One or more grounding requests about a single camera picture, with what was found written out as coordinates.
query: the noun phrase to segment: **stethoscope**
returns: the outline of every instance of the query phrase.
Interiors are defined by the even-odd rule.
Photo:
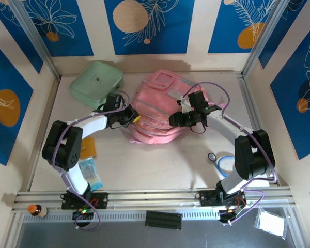
[[[220,165],[221,165],[221,162],[223,162],[224,160],[227,160],[227,159],[233,159],[234,160],[233,156],[223,156],[217,162],[217,156],[211,152],[208,154],[208,159],[213,162],[214,166],[217,168],[217,170],[220,172],[220,174],[222,174],[223,177],[228,176],[228,174],[222,170]]]

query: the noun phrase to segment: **small bottle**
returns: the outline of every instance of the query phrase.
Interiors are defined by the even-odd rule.
[[[27,207],[27,211],[32,215],[32,216],[37,216],[37,217],[45,217],[47,214],[47,208],[43,207],[39,204],[37,205],[30,205]]]

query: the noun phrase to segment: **orange bottle cap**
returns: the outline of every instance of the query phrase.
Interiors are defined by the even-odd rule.
[[[36,206],[36,205],[30,205],[30,206],[27,207],[27,211],[28,211],[29,213],[34,213],[34,212],[36,212],[36,211],[37,211],[37,206]]]

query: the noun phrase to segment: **clear plastic bag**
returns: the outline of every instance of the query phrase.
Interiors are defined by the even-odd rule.
[[[267,233],[280,236],[282,239],[286,239],[287,220],[284,217],[265,211],[262,207],[258,209],[255,227]]]
[[[94,165],[93,158],[87,158],[79,162],[79,168],[85,180],[89,183],[91,191],[97,190],[103,186],[97,169]]]

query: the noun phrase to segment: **pink backpack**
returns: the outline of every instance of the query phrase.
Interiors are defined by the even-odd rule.
[[[138,87],[132,107],[140,114],[140,119],[130,125],[133,135],[131,142],[164,144],[172,141],[187,128],[171,127],[169,116],[180,110],[177,100],[196,83],[168,70],[158,70],[149,75]],[[189,93],[202,90],[194,87]]]

